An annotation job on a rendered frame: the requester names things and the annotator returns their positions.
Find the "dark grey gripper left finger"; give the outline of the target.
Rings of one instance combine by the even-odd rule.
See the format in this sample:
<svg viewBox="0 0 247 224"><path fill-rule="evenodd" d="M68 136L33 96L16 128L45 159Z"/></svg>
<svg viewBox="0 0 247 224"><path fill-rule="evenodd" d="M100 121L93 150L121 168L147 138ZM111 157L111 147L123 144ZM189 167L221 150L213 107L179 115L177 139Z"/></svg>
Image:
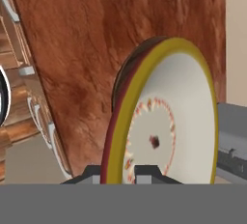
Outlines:
<svg viewBox="0 0 247 224"><path fill-rule="evenodd" d="M84 172L70 180L64 182L64 184L100 184L100 166L88 165Z"/></svg>

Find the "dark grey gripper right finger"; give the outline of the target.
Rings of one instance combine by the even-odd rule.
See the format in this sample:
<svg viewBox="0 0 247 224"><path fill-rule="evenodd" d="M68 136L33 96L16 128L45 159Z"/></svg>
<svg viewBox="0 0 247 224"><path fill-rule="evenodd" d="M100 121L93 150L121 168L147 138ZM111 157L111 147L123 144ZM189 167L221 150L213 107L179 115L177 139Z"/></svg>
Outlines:
<svg viewBox="0 0 247 224"><path fill-rule="evenodd" d="M135 184L179 184L178 181L163 176L156 165L136 165L134 167Z"/></svg>

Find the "yellow-rimmed white bowl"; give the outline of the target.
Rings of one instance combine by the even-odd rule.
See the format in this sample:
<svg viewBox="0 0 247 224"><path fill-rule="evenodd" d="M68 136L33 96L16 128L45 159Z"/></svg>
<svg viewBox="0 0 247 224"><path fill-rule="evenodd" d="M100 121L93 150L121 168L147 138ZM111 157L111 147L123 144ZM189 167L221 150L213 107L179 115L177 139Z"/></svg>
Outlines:
<svg viewBox="0 0 247 224"><path fill-rule="evenodd" d="M200 49L181 38L142 42L117 73L100 181L134 184L136 165L156 165L179 183L213 183L217 152L217 101Z"/></svg>

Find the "wooden drawer cabinet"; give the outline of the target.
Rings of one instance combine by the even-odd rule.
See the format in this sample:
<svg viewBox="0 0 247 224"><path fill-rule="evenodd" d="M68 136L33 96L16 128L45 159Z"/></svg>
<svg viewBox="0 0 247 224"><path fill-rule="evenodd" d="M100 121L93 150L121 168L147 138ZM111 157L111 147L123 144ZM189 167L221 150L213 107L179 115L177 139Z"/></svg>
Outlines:
<svg viewBox="0 0 247 224"><path fill-rule="evenodd" d="M17 13L14 0L8 0ZM55 149L51 148L47 124L54 123L37 68L20 22L14 23L0 0L0 65L11 86L11 109L0 129L0 183L60 183L69 180L61 171L57 154L65 150L55 126ZM33 75L19 69L32 66ZM31 117L27 98L38 104L39 131Z"/></svg>

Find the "grey appliance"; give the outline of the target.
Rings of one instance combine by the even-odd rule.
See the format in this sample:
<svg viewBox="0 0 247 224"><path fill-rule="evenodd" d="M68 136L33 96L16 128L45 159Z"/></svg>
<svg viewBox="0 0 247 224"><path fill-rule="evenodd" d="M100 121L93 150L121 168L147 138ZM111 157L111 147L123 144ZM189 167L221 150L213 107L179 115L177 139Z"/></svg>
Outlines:
<svg viewBox="0 0 247 224"><path fill-rule="evenodd" d="M219 145L216 175L247 184L247 107L219 103Z"/></svg>

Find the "white and black round object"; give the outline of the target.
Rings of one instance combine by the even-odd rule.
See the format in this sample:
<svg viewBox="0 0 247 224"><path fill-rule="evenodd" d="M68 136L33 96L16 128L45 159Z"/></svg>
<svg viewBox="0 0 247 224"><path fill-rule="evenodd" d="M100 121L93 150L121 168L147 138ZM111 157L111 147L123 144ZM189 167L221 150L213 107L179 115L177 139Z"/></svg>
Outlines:
<svg viewBox="0 0 247 224"><path fill-rule="evenodd" d="M11 109L11 86L9 79L0 65L0 126L4 124Z"/></svg>

